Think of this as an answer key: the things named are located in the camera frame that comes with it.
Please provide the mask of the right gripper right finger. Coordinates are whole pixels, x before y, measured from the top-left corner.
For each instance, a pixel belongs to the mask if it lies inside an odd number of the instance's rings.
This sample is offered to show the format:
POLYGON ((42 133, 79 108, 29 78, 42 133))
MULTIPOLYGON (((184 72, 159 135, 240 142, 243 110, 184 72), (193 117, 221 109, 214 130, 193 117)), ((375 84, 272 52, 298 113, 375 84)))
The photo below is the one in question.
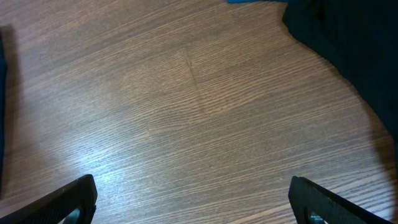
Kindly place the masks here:
POLYGON ((288 196, 298 224, 391 224, 304 177, 292 177, 288 196))

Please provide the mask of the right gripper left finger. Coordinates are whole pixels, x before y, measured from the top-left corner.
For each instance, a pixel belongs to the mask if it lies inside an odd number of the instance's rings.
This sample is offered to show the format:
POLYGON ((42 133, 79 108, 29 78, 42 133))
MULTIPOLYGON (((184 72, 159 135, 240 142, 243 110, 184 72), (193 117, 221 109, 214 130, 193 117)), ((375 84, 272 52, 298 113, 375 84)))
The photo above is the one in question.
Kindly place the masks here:
POLYGON ((2 217, 1 224, 90 224, 96 211, 97 196, 94 178, 91 174, 86 174, 2 217))

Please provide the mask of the navy blue shorts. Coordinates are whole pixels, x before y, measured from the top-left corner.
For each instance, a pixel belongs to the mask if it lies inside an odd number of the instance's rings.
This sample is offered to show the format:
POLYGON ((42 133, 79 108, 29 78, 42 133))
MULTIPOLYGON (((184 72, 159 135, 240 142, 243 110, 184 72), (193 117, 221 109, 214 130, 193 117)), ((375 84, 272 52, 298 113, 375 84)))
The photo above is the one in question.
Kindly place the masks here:
POLYGON ((0 43, 0 169, 1 169, 1 181, 3 177, 3 170, 4 170, 4 151, 5 151, 5 130, 4 130, 4 118, 5 118, 5 95, 6 95, 6 73, 7 73, 7 62, 4 56, 4 46, 1 39, 0 43))

